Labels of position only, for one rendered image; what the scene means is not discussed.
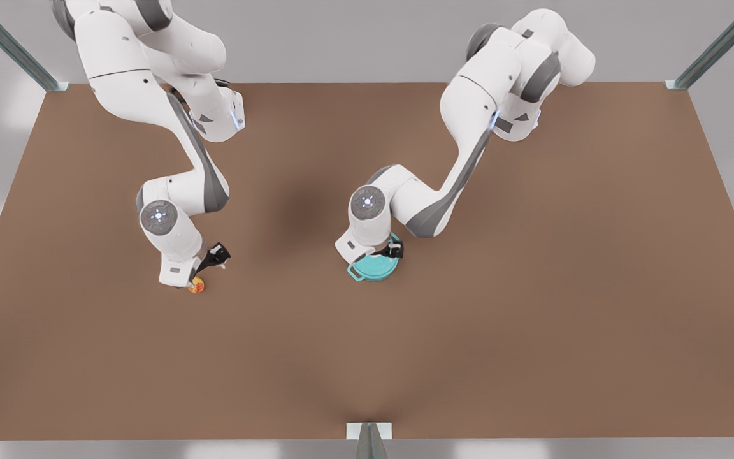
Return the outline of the silver frame post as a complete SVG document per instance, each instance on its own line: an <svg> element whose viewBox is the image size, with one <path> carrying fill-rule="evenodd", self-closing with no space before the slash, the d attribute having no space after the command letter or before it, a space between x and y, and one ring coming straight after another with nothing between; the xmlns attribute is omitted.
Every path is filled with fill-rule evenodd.
<svg viewBox="0 0 734 459"><path fill-rule="evenodd" d="M670 91L687 91L734 46L734 20L678 78L665 80Z"/></svg>
<svg viewBox="0 0 734 459"><path fill-rule="evenodd" d="M356 459L388 459L384 441L392 439L391 423L347 423L346 439L357 441Z"/></svg>
<svg viewBox="0 0 734 459"><path fill-rule="evenodd" d="M0 23L0 49L46 92L69 90L69 82L57 81Z"/></svg>

